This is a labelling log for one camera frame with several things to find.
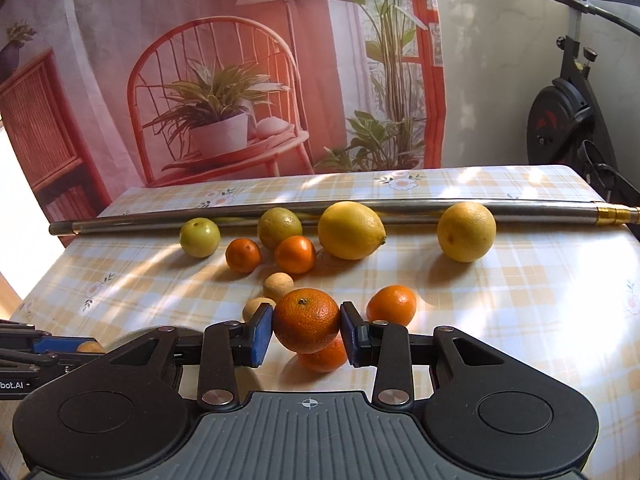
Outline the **small brown round fruit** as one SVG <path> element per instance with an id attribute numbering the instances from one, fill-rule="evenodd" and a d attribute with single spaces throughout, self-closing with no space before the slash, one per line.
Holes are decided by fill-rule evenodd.
<path id="1" fill-rule="evenodd" d="M 274 307 L 276 305 L 276 302 L 268 297 L 256 297 L 248 300 L 242 311 L 243 321 L 250 322 L 250 319 L 253 317 L 255 312 L 263 304 L 269 304 L 270 307 Z"/>

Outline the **dark orange mandarin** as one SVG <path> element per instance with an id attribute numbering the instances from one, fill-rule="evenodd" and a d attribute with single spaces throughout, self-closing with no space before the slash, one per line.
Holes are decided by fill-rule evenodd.
<path id="1" fill-rule="evenodd" d="M 347 361 L 347 354 L 341 335 L 337 335 L 326 348 L 314 353 L 299 353 L 297 359 L 308 370 L 326 374 L 341 367 Z"/>

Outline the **small tan round fruit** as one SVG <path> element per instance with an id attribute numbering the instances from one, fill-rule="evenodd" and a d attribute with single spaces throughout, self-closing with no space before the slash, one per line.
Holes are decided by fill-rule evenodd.
<path id="1" fill-rule="evenodd" d="M 295 287 L 294 280 L 284 272 L 273 273 L 262 284 L 264 296 L 278 302 Z"/>

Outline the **orange mandarin with stem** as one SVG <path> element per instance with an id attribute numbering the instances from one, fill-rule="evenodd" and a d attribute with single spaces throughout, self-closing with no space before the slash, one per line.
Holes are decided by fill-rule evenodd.
<path id="1" fill-rule="evenodd" d="M 272 329 L 288 350 L 300 354 L 318 352 L 334 341 L 340 330 L 340 308 L 322 290 L 294 289 L 277 302 Z"/>

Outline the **small orange mandarin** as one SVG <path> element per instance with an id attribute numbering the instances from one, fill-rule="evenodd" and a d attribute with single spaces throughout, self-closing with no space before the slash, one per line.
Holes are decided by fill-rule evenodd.
<path id="1" fill-rule="evenodd" d="M 303 235 L 294 235 L 282 240 L 274 252 L 274 260 L 280 268 L 291 274 L 309 272 L 316 264 L 316 248 Z"/>

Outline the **large yellow lemon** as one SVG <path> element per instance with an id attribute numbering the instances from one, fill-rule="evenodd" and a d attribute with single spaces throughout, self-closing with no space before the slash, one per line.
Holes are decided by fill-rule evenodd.
<path id="1" fill-rule="evenodd" d="M 360 260 L 386 243 L 385 226 L 376 212 L 356 202 L 332 204 L 318 221 L 323 249 L 344 260 Z"/>

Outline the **yellow-green citrus fruit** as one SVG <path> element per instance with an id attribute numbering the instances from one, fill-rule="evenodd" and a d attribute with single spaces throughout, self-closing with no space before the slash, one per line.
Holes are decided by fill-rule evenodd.
<path id="1" fill-rule="evenodd" d="M 286 208 L 270 208 L 258 221 L 257 236 L 270 250 L 275 250 L 287 238 L 302 234 L 303 226 L 299 218 Z"/>

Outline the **large yellow grapefruit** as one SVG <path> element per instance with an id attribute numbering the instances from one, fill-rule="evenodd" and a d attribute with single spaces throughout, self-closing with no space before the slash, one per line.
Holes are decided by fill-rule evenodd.
<path id="1" fill-rule="evenodd" d="M 479 203 L 457 203 L 445 210 L 436 229 L 438 244 L 448 258 L 471 263 L 488 253 L 497 225 L 494 215 Z"/>

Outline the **small left mandarin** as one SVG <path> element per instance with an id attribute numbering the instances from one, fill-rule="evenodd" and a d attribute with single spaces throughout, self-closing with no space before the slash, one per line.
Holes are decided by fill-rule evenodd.
<path id="1" fill-rule="evenodd" d="M 226 261 L 232 271 L 250 274 L 262 263 L 262 253 L 254 240 L 236 238 L 226 249 Z"/>

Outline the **green round fruit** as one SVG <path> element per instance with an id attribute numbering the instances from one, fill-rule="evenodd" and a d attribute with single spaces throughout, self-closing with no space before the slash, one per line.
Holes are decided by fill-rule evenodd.
<path id="1" fill-rule="evenodd" d="M 193 258 L 207 258 L 216 252 L 221 240 L 218 226 L 213 220 L 194 218 L 187 221 L 179 233 L 182 250 Z"/>

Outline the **plaid floral tablecloth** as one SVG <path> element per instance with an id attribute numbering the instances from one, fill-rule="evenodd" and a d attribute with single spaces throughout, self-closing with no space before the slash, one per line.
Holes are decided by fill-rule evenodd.
<path id="1" fill-rule="evenodd" d="M 473 167 L 132 188 L 108 213 L 423 197 L 593 202 L 597 194 L 564 166 Z M 248 275 L 232 273 L 223 252 L 192 260 L 174 234 L 78 238 L 14 318 L 111 346 L 142 328 L 236 320 L 275 268 L 270 255 Z M 600 420 L 586 475 L 638 477 L 639 245 L 627 230 L 500 226 L 491 251 L 464 266 L 442 254 L 429 226 L 401 226 L 367 259 L 320 254 L 296 283 L 358 308 L 385 286 L 411 288 L 413 332 L 452 325 L 576 388 Z"/>

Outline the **printed backdrop curtain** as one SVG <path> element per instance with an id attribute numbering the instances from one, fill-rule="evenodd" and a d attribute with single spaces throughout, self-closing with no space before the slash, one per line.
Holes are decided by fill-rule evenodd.
<path id="1" fill-rule="evenodd" d="M 437 0 L 1 0 L 1 120 L 50 222 L 128 188 L 436 168 Z"/>

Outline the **black exercise bike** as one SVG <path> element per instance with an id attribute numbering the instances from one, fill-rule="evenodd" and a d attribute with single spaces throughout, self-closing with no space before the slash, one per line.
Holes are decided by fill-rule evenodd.
<path id="1" fill-rule="evenodd" d="M 639 29 L 589 0 L 553 1 L 570 8 L 570 24 L 566 35 L 556 40 L 562 51 L 560 76 L 538 92 L 529 110 L 528 162 L 569 166 L 608 202 L 637 207 L 639 190 L 617 169 L 608 127 L 589 82 L 598 54 L 583 47 L 579 35 L 585 14 L 600 16 L 634 35 Z"/>

